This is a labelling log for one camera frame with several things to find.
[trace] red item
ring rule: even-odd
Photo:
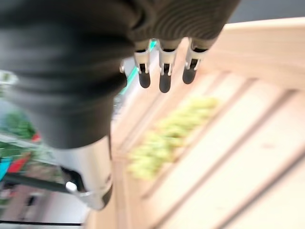
[[[15,161],[13,161],[13,163],[10,165],[9,169],[8,169],[8,173],[18,173],[22,167],[25,165],[25,163],[27,163],[27,161],[29,160],[29,157],[25,157],[25,158],[21,158],[21,159],[17,159]]]
[[[33,142],[38,142],[40,141],[40,136],[38,134],[34,134],[34,136],[32,137],[32,141]]]

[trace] grape bunch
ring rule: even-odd
[[[218,105],[212,97],[196,97],[179,107],[146,134],[142,144],[129,154],[129,171],[135,178],[152,179],[165,163],[174,160],[174,150],[204,124]]]

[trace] light wood surface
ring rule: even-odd
[[[186,47],[186,41],[180,45],[177,63]],[[114,124],[117,188],[86,228],[305,228],[304,202],[298,201],[305,190],[304,163],[226,224],[305,146],[305,18],[226,25],[191,85],[183,84],[179,66],[168,94],[159,92],[154,70],[150,88],[139,90]],[[192,94],[222,100],[219,116],[162,180],[133,179],[126,154]]]

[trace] teal object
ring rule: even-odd
[[[153,41],[149,44],[149,51],[151,51],[155,46],[156,46],[157,42]],[[130,73],[130,75],[127,77],[127,86],[124,87],[121,91],[120,91],[120,95],[124,95],[127,91],[127,89],[129,88],[131,82],[134,80],[135,76],[138,74],[138,69],[135,66],[132,70],[132,72]]]
[[[0,161],[0,181],[3,179],[4,175],[8,171],[10,164],[12,162],[12,157],[4,157]]]

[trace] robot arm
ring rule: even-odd
[[[239,0],[4,0],[0,69],[18,82],[7,97],[22,107],[54,152],[66,188],[103,209],[112,191],[113,99],[126,85],[122,59],[134,55],[140,84],[149,76],[149,40],[160,46],[160,90],[170,90],[176,49],[191,39],[183,81]]]

